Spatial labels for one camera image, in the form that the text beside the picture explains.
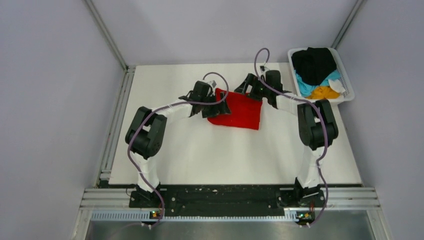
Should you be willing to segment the red t shirt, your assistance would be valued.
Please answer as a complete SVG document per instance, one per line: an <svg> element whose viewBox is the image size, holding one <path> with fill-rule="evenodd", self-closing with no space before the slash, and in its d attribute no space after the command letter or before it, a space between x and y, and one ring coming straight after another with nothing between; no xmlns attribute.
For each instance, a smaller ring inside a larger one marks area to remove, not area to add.
<svg viewBox="0 0 424 240"><path fill-rule="evenodd" d="M207 120L218 126L236 127L251 130L260 129L262 101L247 97L246 94L229 92L225 99L230 114L208 117Z"/></svg>

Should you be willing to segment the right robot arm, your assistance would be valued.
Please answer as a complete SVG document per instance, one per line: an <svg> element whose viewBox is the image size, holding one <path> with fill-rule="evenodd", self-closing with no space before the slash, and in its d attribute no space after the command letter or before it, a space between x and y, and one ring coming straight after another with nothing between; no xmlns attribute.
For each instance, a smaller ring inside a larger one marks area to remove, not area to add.
<svg viewBox="0 0 424 240"><path fill-rule="evenodd" d="M266 70L260 77L249 73L234 91L253 100L266 99L275 109L297 118L299 138L304 148L291 199L299 206L324 201L320 189L324 182L320 162L339 135L329 100L310 100L283 90L278 70Z"/></svg>

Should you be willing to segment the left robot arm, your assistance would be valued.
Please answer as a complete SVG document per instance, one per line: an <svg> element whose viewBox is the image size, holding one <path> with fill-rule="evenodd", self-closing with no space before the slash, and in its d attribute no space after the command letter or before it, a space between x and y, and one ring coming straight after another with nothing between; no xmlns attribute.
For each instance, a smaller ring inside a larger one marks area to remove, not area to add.
<svg viewBox="0 0 424 240"><path fill-rule="evenodd" d="M127 156L137 171L136 194L149 207L163 207L155 156L159 153L167 126L201 114L203 118L230 114L228 90L216 91L214 81L197 81L192 90L176 101L157 108L137 109L125 135Z"/></svg>

